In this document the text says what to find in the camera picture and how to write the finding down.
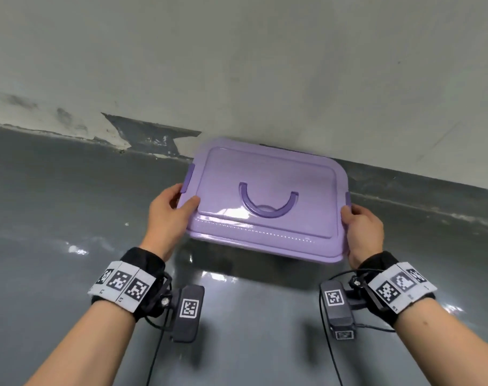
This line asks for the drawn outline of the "person's left hand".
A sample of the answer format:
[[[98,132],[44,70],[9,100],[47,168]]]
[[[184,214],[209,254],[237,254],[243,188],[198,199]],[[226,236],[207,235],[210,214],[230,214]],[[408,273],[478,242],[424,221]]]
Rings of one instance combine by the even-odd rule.
[[[146,232],[138,248],[167,262],[186,232],[188,222],[176,221],[176,209],[182,184],[164,189],[150,204]]]

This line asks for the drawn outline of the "person's right hand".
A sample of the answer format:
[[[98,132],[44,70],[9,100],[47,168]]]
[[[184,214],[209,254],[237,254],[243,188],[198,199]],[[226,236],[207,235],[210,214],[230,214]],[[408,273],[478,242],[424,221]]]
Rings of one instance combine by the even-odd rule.
[[[384,230],[382,221],[369,209],[359,207],[359,232],[347,234],[348,262],[357,269],[366,259],[383,252]]]

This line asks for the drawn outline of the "purple plastic storage box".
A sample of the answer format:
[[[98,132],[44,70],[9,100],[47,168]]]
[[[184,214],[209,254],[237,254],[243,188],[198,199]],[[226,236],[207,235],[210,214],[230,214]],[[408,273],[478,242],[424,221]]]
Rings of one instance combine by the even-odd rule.
[[[348,251],[348,176],[329,157],[216,138],[197,149],[177,206],[193,196],[191,238],[325,264]]]

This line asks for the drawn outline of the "person's left forearm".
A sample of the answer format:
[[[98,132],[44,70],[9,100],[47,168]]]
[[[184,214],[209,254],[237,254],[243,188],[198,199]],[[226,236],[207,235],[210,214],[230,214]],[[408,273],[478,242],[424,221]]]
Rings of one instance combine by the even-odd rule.
[[[24,386],[112,386],[135,326],[132,313],[95,302]]]

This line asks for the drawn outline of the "person's right forearm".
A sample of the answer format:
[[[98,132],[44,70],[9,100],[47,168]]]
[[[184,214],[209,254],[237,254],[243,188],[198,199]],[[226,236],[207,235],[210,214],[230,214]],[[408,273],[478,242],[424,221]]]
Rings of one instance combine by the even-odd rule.
[[[431,386],[488,386],[488,344],[435,299],[402,311],[394,330]]]

